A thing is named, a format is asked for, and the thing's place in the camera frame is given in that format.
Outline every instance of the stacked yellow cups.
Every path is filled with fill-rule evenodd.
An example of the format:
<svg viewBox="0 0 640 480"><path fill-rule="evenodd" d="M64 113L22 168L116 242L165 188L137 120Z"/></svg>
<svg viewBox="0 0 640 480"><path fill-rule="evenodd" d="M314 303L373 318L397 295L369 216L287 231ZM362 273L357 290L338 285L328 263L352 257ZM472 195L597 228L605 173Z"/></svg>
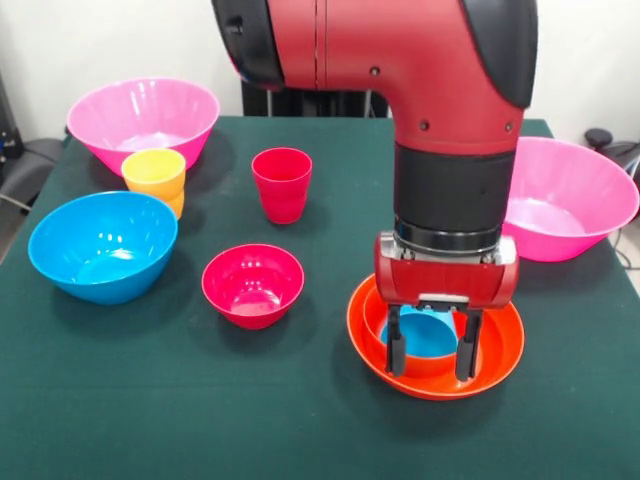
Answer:
<svg viewBox="0 0 640 480"><path fill-rule="evenodd" d="M180 218L186 165L184 157L175 150L153 148L129 155L122 162L122 176L129 190L159 198Z"/></svg>

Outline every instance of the pink bowl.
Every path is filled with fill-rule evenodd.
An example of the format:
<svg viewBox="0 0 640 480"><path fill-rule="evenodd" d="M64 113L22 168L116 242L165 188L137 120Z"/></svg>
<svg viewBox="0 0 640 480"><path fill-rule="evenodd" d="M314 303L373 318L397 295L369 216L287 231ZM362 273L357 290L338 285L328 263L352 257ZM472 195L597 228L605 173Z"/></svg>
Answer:
<svg viewBox="0 0 640 480"><path fill-rule="evenodd" d="M94 90L71 107L71 134L111 169L132 153L147 148L172 148L196 162L220 105L208 90L171 78L141 78Z"/></svg>
<svg viewBox="0 0 640 480"><path fill-rule="evenodd" d="M304 270L292 254L272 245L225 250L204 269L202 291L229 321L249 330L277 322L302 293Z"/></svg>
<svg viewBox="0 0 640 480"><path fill-rule="evenodd" d="M549 138L518 142L503 228L520 256L574 258L629 223L640 196L633 180L588 148Z"/></svg>

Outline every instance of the table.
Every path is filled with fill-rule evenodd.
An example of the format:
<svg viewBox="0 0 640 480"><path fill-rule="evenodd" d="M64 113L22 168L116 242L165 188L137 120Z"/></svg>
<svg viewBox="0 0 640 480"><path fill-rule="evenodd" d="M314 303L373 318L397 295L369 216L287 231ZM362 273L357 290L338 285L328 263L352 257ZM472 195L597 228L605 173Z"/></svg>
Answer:
<svg viewBox="0 0 640 480"><path fill-rule="evenodd" d="M550 135L529 121L527 135ZM308 209L270 225L250 174L260 150L315 160ZM0 478L614 479L640 476L640 301L611 247L524 261L521 364L475 398L431 403L369 372L348 299L392 225L388 120L222 118L188 175L180 237L145 296L70 298L29 264L37 222L123 189L72 141L0 267ZM222 249L269 242L303 263L288 317L261 332L221 319L200 275Z"/></svg>

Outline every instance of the white wall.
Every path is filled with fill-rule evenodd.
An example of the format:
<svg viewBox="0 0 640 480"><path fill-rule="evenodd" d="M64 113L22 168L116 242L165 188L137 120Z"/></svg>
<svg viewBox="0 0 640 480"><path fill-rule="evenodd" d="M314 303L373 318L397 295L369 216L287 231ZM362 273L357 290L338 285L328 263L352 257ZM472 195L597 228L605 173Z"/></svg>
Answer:
<svg viewBox="0 0 640 480"><path fill-rule="evenodd" d="M209 0L0 0L0 72L23 136L61 136L69 107L102 84L168 75L241 114L240 83Z"/></svg>
<svg viewBox="0 0 640 480"><path fill-rule="evenodd" d="M528 116L570 140L595 125L640 138L640 1L538 5ZM78 96L132 76L192 80L218 95L223 113L242 111L209 0L0 0L0 71L27 139L60 136Z"/></svg>

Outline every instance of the orange bowl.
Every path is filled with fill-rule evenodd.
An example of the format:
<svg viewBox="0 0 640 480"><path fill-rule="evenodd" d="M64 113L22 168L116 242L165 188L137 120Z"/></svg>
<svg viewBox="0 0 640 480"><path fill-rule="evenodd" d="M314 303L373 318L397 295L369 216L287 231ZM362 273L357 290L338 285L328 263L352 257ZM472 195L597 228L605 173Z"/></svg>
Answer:
<svg viewBox="0 0 640 480"><path fill-rule="evenodd" d="M524 352L524 327L513 304L496 310L485 310L480 331L476 376L460 382L455 376L455 355L451 367L439 374L424 377L394 377L386 372L386 354L373 346L364 318L365 302L376 290L375 278L368 277L356 288L347 308L347 329L354 348L362 360L393 388L426 400L455 400L489 390L505 380L516 368ZM466 315L456 314L456 330L464 330Z"/></svg>

